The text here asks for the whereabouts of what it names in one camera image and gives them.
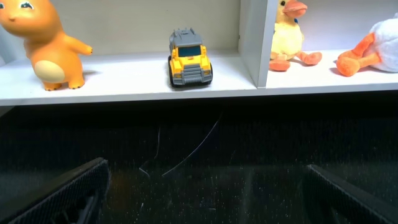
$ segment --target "figurine's eye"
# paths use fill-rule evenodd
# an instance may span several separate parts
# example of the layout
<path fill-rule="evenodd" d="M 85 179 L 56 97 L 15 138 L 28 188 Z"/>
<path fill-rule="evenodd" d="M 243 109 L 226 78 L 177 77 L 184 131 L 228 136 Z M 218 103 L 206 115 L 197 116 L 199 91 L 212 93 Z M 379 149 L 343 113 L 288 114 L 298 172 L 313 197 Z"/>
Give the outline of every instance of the figurine's eye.
<path fill-rule="evenodd" d="M 31 9 L 33 9 L 33 6 L 31 5 L 30 2 L 23 2 L 21 4 L 21 8 L 31 8 Z"/>

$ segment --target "plush duck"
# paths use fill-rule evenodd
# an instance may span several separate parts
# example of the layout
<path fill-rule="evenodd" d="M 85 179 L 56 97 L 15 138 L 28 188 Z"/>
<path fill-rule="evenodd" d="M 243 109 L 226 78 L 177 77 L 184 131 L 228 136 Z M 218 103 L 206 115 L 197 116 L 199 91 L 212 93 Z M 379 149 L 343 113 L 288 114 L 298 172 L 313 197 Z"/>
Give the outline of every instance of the plush duck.
<path fill-rule="evenodd" d="M 307 11 L 307 6 L 297 0 L 279 0 L 271 48 L 269 68 L 286 71 L 290 68 L 289 60 L 297 56 L 306 65 L 316 65 L 322 59 L 320 52 L 306 54 L 301 51 L 304 35 L 301 33 L 296 18 Z"/>
<path fill-rule="evenodd" d="M 45 90 L 85 84 L 78 54 L 91 55 L 93 48 L 64 33 L 50 0 L 0 0 L 0 24 L 25 39 L 26 56 Z"/>
<path fill-rule="evenodd" d="M 378 22 L 353 49 L 342 53 L 337 69 L 351 77 L 359 69 L 372 66 L 386 72 L 398 72 L 398 13 L 393 19 Z"/>

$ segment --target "white shelf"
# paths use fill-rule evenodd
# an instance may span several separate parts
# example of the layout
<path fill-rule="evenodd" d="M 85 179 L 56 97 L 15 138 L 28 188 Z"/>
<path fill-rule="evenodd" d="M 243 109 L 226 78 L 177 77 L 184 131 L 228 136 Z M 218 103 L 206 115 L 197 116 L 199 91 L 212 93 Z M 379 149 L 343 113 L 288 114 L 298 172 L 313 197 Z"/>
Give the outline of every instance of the white shelf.
<path fill-rule="evenodd" d="M 169 54 L 82 57 L 86 84 L 70 90 L 64 84 L 45 91 L 28 60 L 0 67 L 0 106 L 164 100 L 253 95 L 257 90 L 237 52 L 210 52 L 214 79 L 209 86 L 173 89 L 169 82 Z"/>
<path fill-rule="evenodd" d="M 293 59 L 287 72 L 269 71 L 267 93 L 278 95 L 398 89 L 398 74 L 371 67 L 361 69 L 352 77 L 341 76 L 335 62 L 344 51 L 321 51 L 323 58 L 316 66 L 304 66 L 298 59 Z"/>

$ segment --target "toy truck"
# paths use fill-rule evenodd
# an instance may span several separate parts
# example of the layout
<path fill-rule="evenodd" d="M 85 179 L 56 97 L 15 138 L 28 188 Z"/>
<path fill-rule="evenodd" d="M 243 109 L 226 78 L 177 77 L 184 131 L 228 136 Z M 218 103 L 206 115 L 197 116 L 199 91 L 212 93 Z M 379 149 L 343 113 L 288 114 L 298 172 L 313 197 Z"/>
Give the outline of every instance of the toy truck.
<path fill-rule="evenodd" d="M 208 85 L 213 80 L 206 47 L 192 28 L 175 30 L 170 36 L 169 75 L 172 87 Z"/>

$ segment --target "duck's head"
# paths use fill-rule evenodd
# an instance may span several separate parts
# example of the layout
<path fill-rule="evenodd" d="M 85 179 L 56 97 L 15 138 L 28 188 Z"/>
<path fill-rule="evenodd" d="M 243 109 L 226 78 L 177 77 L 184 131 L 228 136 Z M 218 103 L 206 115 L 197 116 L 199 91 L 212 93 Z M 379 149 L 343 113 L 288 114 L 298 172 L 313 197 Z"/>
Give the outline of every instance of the duck's head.
<path fill-rule="evenodd" d="M 50 0 L 0 0 L 0 25 L 19 37 L 52 35 L 62 28 Z"/>
<path fill-rule="evenodd" d="M 279 0 L 277 22 L 302 17 L 307 11 L 307 6 L 297 0 Z"/>

